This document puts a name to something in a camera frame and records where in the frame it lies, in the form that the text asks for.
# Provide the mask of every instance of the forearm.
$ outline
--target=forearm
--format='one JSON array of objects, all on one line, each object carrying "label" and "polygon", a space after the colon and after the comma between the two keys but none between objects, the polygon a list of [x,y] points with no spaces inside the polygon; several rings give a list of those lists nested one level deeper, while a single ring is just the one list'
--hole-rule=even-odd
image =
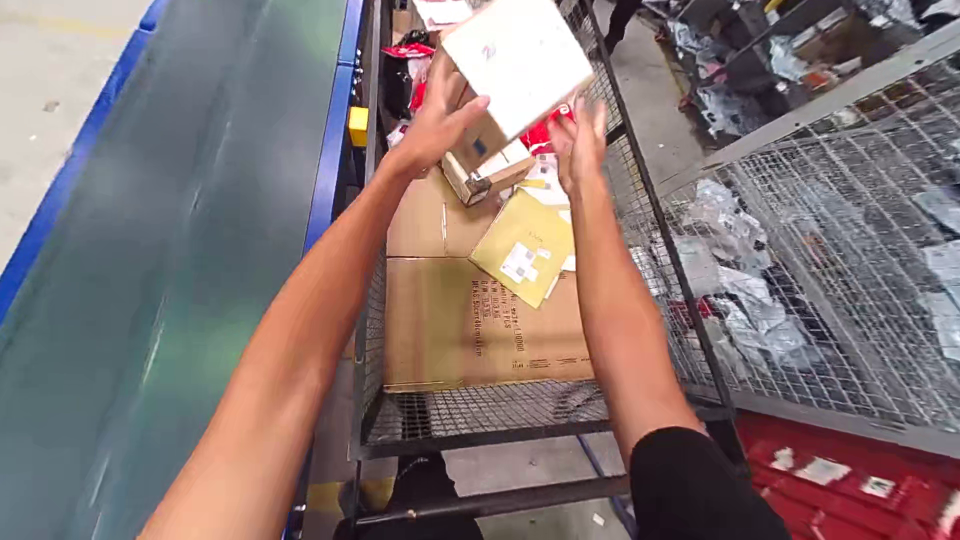
[{"label": "forearm", "polygon": [[584,333],[620,452],[629,459],[652,430],[700,424],[677,384],[659,307],[624,246],[606,179],[580,179],[570,206]]},{"label": "forearm", "polygon": [[384,158],[274,298],[149,538],[264,538],[282,528],[366,277],[413,173]]}]

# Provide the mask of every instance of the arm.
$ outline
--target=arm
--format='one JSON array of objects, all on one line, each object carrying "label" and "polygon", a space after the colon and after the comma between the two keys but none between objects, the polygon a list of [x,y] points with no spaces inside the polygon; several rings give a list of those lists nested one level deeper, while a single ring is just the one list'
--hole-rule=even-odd
[{"label": "arm", "polygon": [[436,163],[489,103],[451,111],[462,78],[441,55],[423,108],[280,289],[240,357],[190,459],[143,538],[277,538],[367,277],[407,185]]},{"label": "arm", "polygon": [[583,98],[577,124],[551,123],[570,197],[577,248],[577,290],[597,382],[610,409],[624,463],[637,441],[659,428],[703,431],[686,402],[667,353],[660,310],[627,252],[600,172],[606,152],[606,110],[591,113]]},{"label": "arm", "polygon": [[660,310],[624,247],[600,173],[607,118],[576,107],[550,136],[561,156],[577,245],[584,334],[613,434],[630,471],[636,522],[650,538],[790,538],[708,437],[667,353]]}]

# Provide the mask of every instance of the red plastic bag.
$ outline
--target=red plastic bag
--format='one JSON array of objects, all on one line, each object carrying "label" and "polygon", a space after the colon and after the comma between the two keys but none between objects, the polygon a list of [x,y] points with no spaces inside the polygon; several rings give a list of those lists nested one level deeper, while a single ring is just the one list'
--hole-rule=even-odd
[{"label": "red plastic bag", "polygon": [[414,81],[414,91],[410,96],[410,112],[416,113],[423,107],[423,96],[426,94],[426,81],[418,83]]},{"label": "red plastic bag", "polygon": [[[547,119],[556,120],[561,115],[575,121],[573,110],[566,103],[561,103],[559,107],[547,115]],[[547,119],[537,122],[532,128],[527,130],[527,133],[520,136],[520,142],[522,142],[523,146],[526,146],[527,150],[534,156],[537,154],[555,153],[553,145],[550,144],[550,133],[546,130]]]},{"label": "red plastic bag", "polygon": [[427,47],[423,43],[410,43],[409,45],[394,45],[393,47],[384,47],[380,49],[384,53],[394,58],[424,58],[435,53],[435,49]]}]

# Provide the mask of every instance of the green conveyor belt surface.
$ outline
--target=green conveyor belt surface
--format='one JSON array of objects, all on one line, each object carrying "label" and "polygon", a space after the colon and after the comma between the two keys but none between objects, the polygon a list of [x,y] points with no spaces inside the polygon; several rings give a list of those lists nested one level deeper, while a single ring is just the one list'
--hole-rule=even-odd
[{"label": "green conveyor belt surface", "polygon": [[173,0],[0,327],[0,537],[127,539],[300,260],[346,0]]}]

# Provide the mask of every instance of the red crate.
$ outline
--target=red crate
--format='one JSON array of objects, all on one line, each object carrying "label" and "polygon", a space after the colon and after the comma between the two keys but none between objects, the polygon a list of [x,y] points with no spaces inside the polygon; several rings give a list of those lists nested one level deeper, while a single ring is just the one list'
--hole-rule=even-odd
[{"label": "red crate", "polygon": [[794,538],[960,540],[945,517],[960,461],[751,412],[736,424],[754,487]]}]

